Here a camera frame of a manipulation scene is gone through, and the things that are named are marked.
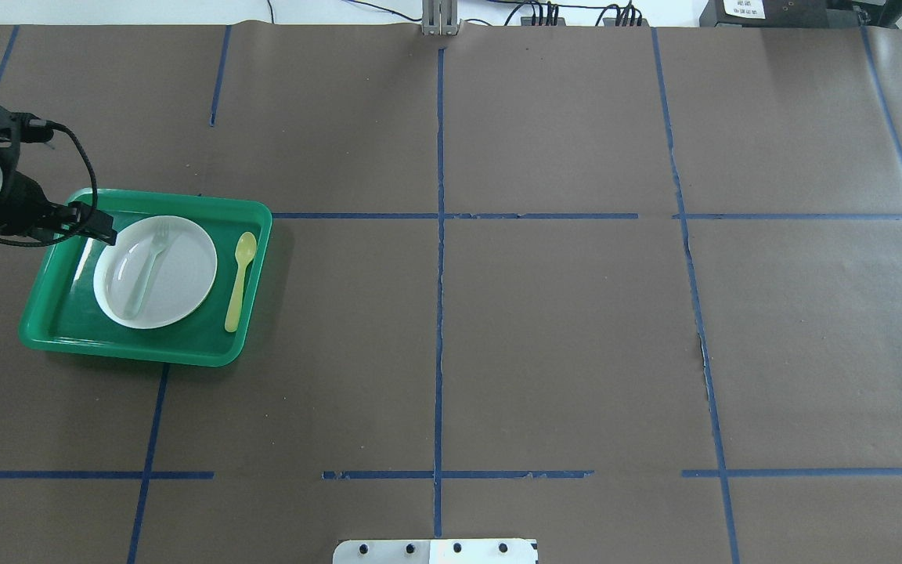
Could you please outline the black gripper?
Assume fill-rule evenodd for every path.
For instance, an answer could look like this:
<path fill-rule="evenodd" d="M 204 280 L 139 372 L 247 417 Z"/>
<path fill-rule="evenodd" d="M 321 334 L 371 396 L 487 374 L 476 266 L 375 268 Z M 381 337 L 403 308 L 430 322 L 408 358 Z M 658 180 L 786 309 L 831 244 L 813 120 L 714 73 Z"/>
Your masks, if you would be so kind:
<path fill-rule="evenodd" d="M 52 240 L 66 234 L 116 244 L 114 218 L 96 204 L 73 202 L 60 222 L 60 205 L 46 199 L 39 183 L 22 172 L 12 172 L 0 193 L 0 235 Z"/>

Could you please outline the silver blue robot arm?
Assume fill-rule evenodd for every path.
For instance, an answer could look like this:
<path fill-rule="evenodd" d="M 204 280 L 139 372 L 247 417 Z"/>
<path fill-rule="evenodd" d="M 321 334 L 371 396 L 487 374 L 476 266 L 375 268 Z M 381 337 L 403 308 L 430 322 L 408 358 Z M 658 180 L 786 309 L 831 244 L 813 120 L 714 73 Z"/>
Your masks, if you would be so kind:
<path fill-rule="evenodd" d="M 50 132 L 64 132 L 82 158 L 90 181 L 89 202 L 58 204 L 44 195 L 39 183 L 17 171 L 19 149 L 12 143 L 0 156 L 0 245 L 7 248 L 49 248 L 73 238 L 116 243 L 114 218 L 98 208 L 96 172 L 85 149 L 71 131 L 58 124 Z"/>

